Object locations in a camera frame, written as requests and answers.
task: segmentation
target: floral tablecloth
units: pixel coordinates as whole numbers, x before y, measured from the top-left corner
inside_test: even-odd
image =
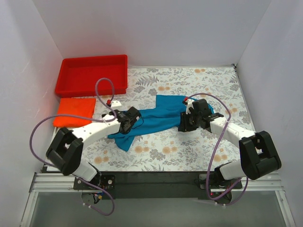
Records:
[[[231,122],[252,130],[240,85],[230,68],[130,68],[128,89],[115,99],[122,110],[155,107],[156,95],[185,95],[205,92],[223,100],[232,112]],[[103,96],[106,101],[110,96]],[[228,116],[224,107],[211,97],[206,98],[215,112]],[[95,118],[107,111],[97,102]],[[128,152],[117,147],[113,139],[101,138],[88,146],[82,157],[101,171],[205,171],[218,136],[198,129],[178,133],[177,127],[154,134],[135,137]],[[222,141],[213,167],[238,160],[239,150]]]

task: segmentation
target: red plastic bin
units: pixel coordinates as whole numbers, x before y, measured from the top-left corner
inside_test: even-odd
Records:
[[[127,55],[68,58],[62,61],[55,94],[61,98],[95,96],[98,79],[109,78],[115,94],[125,94],[127,89]],[[111,95],[108,81],[98,86],[100,95]]]

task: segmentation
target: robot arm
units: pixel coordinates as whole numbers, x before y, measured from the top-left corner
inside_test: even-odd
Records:
[[[181,113],[179,131],[193,131],[202,127],[217,135],[222,133],[227,120],[222,114],[212,114],[205,99],[188,99],[184,104],[187,110]],[[223,138],[240,149],[241,160],[215,168],[217,181],[241,177],[256,180],[281,168],[281,160],[267,132],[254,132],[229,123]]]
[[[112,108],[120,107],[118,101],[112,102]],[[61,128],[56,133],[46,156],[63,175],[75,175],[94,185],[99,185],[101,173],[90,163],[81,159],[82,151],[93,142],[114,133],[127,134],[139,120],[141,114],[131,107],[128,111],[115,110],[117,118],[111,122],[93,122],[86,126],[69,130]],[[102,119],[113,118],[113,113]]]

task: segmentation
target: blue cloth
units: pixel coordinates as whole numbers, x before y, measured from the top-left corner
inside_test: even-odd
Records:
[[[170,129],[180,125],[180,113],[186,111],[186,106],[182,103],[185,96],[156,96],[156,108],[140,110],[142,118],[137,121],[128,134],[121,133],[109,135],[109,139],[115,139],[116,145],[128,151],[135,136],[151,134],[158,131]]]

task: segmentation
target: orange towel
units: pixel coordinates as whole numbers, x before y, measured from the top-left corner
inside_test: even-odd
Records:
[[[60,100],[58,114],[73,114],[92,118],[95,110],[95,98],[62,98]],[[91,121],[74,117],[56,117],[54,127],[78,128],[90,124]]]

